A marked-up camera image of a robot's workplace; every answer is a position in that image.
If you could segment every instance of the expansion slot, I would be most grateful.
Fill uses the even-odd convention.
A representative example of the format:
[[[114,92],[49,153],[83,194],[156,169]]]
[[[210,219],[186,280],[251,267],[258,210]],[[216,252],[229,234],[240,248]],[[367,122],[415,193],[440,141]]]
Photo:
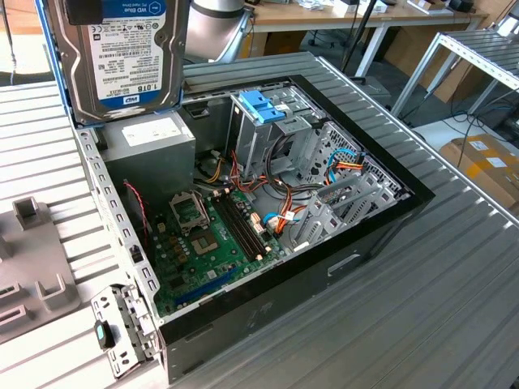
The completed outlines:
[[[178,306],[183,304],[184,302],[195,300],[199,297],[202,297],[204,294],[211,292],[213,289],[216,289],[222,286],[223,284],[226,284],[230,280],[230,277],[233,275],[233,273],[237,270],[237,268],[231,269],[224,275],[219,276],[218,278],[212,281],[209,281],[207,284],[203,284],[202,286],[199,286],[197,289],[191,290],[190,292],[183,294],[179,298],[175,298],[175,305]]]
[[[236,204],[229,196],[221,196],[212,203],[225,222],[225,226],[242,247],[250,261],[256,260],[259,255],[267,254],[263,243],[252,230],[252,227],[242,218],[242,215],[236,208]]]

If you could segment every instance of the wooden table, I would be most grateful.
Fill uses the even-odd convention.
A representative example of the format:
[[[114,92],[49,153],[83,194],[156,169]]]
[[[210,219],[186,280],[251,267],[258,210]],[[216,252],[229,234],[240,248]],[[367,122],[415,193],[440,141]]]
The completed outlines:
[[[366,75],[377,50],[384,39],[386,31],[394,26],[420,26],[432,24],[468,24],[467,31],[475,30],[487,14],[476,11],[474,14],[455,12],[453,15],[427,15],[400,0],[396,6],[390,6],[384,14],[372,14],[367,27],[375,28],[375,33],[362,58],[355,74]],[[358,15],[355,27],[360,23]],[[333,14],[332,8],[326,6],[322,11],[308,11],[296,2],[290,4],[260,3],[255,6],[254,46],[255,56],[263,54],[264,43],[268,32],[330,30],[335,28],[351,28],[354,15],[339,17]]]

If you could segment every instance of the wd blue hard drive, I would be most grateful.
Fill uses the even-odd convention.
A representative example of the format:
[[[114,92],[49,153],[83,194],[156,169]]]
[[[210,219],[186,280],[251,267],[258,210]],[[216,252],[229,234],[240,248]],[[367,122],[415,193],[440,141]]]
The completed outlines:
[[[76,126],[172,109],[182,97],[186,0],[36,0]]]

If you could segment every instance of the motherboard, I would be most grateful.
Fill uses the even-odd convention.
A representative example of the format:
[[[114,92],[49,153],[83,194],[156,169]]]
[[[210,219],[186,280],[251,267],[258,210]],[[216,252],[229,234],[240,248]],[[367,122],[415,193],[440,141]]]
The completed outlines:
[[[175,197],[152,226],[160,316],[285,256],[276,238],[256,230],[257,214],[243,193],[202,197],[183,192]]]

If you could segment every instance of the ram slot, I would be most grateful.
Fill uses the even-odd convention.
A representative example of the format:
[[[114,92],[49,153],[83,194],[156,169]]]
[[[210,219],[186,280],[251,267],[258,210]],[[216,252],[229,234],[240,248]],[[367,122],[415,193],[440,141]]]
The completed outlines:
[[[258,255],[267,254],[262,242],[255,235],[251,226],[242,218],[232,200],[224,197],[217,199],[213,205],[249,260],[253,261]]]

